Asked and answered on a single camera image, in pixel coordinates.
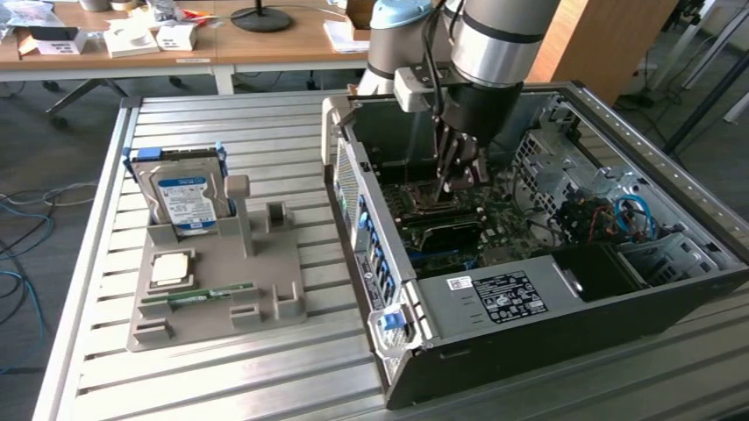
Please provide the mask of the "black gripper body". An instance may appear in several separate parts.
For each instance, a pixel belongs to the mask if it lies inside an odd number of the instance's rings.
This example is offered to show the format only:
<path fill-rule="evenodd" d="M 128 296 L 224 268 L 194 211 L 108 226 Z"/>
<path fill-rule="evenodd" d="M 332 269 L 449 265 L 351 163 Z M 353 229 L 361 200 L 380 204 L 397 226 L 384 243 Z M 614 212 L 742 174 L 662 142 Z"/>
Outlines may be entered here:
<path fill-rule="evenodd" d="M 480 146 L 487 146 L 501 131 L 523 85 L 521 82 L 504 88 L 475 83 L 451 85 L 440 119 L 453 131 L 465 133 Z"/>

